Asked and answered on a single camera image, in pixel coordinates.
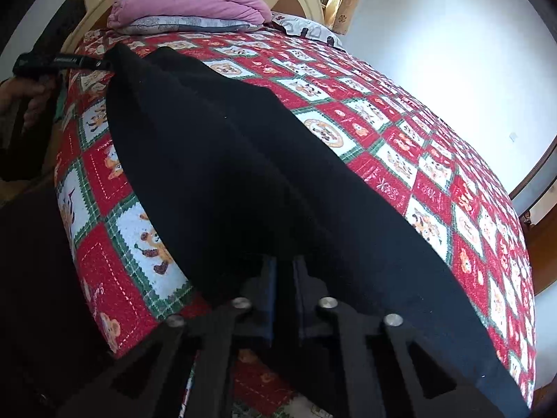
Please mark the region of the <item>person's left hand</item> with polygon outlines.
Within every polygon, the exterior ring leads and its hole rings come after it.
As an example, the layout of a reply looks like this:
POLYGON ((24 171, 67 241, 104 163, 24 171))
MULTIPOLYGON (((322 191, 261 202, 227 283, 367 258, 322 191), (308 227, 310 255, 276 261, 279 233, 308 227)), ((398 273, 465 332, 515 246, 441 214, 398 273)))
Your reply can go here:
POLYGON ((7 119, 12 108, 18 106, 25 110, 24 129, 34 125, 55 88, 54 77, 42 77, 39 81, 18 77, 4 80, 1 83, 1 120, 7 119))

